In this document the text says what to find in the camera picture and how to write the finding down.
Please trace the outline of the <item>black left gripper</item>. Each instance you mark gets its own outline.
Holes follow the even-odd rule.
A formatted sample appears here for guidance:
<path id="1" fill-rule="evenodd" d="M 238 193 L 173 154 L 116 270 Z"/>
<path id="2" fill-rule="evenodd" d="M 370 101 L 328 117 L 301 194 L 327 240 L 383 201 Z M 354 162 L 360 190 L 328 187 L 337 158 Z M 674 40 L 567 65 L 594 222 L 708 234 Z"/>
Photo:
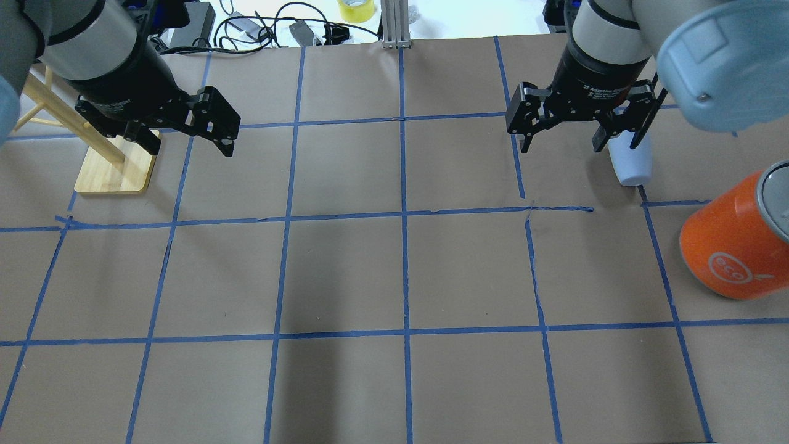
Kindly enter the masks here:
<path id="1" fill-rule="evenodd" d="M 211 85 L 193 96 L 181 90 L 144 38 L 136 38 L 126 59 L 105 73 L 63 78 L 80 96 L 77 112 L 105 136 L 122 135 L 147 154 L 160 155 L 161 138 L 154 130 L 169 128 L 212 142 L 227 158 L 234 154 L 239 113 Z"/>

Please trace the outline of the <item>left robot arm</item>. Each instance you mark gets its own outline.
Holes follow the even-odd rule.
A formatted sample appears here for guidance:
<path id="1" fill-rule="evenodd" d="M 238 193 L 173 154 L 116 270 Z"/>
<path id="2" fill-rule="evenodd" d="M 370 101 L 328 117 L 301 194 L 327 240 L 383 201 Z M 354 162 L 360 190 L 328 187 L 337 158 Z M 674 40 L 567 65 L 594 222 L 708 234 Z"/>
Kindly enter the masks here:
<path id="1" fill-rule="evenodd" d="M 234 153 L 240 115 L 217 88 L 182 90 L 149 37 L 190 22 L 186 1 L 3 1 L 2 140 L 16 126 L 28 71 L 40 61 L 79 96 L 101 135 L 158 155 L 172 129 Z"/>

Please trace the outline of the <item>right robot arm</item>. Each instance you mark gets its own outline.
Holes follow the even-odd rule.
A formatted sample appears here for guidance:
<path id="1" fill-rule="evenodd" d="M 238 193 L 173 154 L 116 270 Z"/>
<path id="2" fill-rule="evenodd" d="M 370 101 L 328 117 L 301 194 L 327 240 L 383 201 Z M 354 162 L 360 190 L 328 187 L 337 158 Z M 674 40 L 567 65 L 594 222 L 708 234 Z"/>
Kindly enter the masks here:
<path id="1" fill-rule="evenodd" d="M 583 1 L 547 88 L 523 82 L 505 127 L 535 134 L 597 121 L 594 150 L 636 149 L 671 95 L 700 130 L 737 132 L 787 115 L 786 1 Z"/>

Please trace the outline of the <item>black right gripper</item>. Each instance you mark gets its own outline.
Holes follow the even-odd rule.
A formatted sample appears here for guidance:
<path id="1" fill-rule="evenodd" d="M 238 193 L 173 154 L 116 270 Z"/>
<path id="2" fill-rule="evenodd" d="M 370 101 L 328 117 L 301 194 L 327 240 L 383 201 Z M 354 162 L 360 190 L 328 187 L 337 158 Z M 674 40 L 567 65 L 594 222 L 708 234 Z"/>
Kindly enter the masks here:
<path id="1" fill-rule="evenodd" d="M 521 154 L 543 130 L 592 120 L 599 123 L 592 138 L 597 154 L 626 131 L 633 133 L 628 148 L 636 149 L 668 95 L 666 88 L 655 93 L 659 73 L 650 81 L 639 78 L 649 57 L 635 29 L 606 38 L 572 28 L 549 87 L 521 82 L 509 101 L 505 127 L 516 135 Z"/>

